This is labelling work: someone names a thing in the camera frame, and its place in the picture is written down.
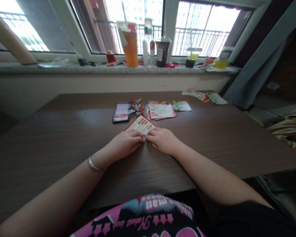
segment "metal railing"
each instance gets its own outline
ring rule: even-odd
[[[0,12],[0,17],[20,38],[29,51],[49,51],[24,14]]]
[[[100,33],[103,37],[103,42],[104,42],[105,48],[108,50],[116,49],[116,53],[124,54],[116,23],[113,21],[99,21],[99,20],[95,20],[95,19],[94,19],[94,22],[98,26]],[[109,30],[111,30],[111,34],[113,36],[114,42],[111,42],[111,40],[110,40],[111,37],[109,35],[108,26],[109,26]],[[154,39],[161,37],[161,26],[153,26],[152,35],[153,35]],[[137,25],[138,54],[142,54],[142,52],[143,52],[142,40],[144,39],[144,37],[145,37],[144,25],[138,24]]]
[[[24,14],[0,12],[0,17],[7,23],[11,30],[20,38],[30,51],[49,51],[34,27],[30,24]],[[116,53],[123,54],[121,39],[118,34],[117,25],[112,21],[97,21],[94,22],[103,37],[103,42],[106,49],[115,49]],[[152,34],[154,39],[161,37],[161,26],[152,26]],[[173,56],[186,56],[186,49],[190,47],[190,36],[192,35],[192,46],[201,47],[203,51],[201,57],[211,56],[217,57],[222,46],[225,44],[229,32],[209,31],[188,28],[176,28],[173,43]],[[143,54],[142,40],[145,37],[144,25],[138,24],[137,27],[137,45],[138,54]]]
[[[116,49],[116,53],[123,54],[121,40],[118,34],[117,26],[115,22],[112,21],[97,21],[94,22],[98,25],[100,32],[103,36],[108,37],[109,31],[107,26],[109,26],[109,30],[114,38],[114,42],[110,40],[104,40],[105,47],[107,49]],[[154,39],[158,39],[161,37],[161,26],[153,25],[153,37]],[[176,28],[174,35],[173,43],[173,56],[186,56],[186,49],[190,47],[190,36],[192,35],[192,46],[193,47],[201,47],[202,53],[201,57],[210,56],[210,57],[218,57],[222,46],[224,46],[229,32],[223,31],[209,31],[209,30],[199,30],[192,29],[192,34],[190,33],[189,28]],[[138,45],[138,54],[142,54],[142,40],[145,36],[144,33],[144,25],[139,24],[137,28],[137,45]]]

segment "hand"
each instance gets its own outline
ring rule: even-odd
[[[165,154],[174,156],[180,145],[183,144],[168,129],[156,127],[151,130],[145,138],[150,141],[153,148]]]
[[[101,169],[106,169],[117,160],[130,155],[144,143],[141,133],[135,130],[127,130],[116,135],[105,147],[92,156],[94,165]]]

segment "beige cloth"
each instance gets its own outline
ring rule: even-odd
[[[283,117],[283,121],[266,128],[278,139],[296,150],[296,112]]]

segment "granite window sill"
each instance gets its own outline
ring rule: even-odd
[[[0,63],[0,74],[235,74],[240,70],[237,67],[228,67],[227,70],[206,71],[200,68],[188,68],[185,66],[176,68],[167,67],[144,67],[128,68],[124,65],[118,66],[80,66],[78,64],[65,67],[40,67],[39,65],[22,66],[19,63]]]

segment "bangle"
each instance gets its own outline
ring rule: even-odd
[[[88,159],[88,164],[90,166],[91,169],[93,169],[94,171],[105,171],[104,169],[100,169],[100,168],[97,168],[91,161],[91,157],[92,155],[89,157]]]

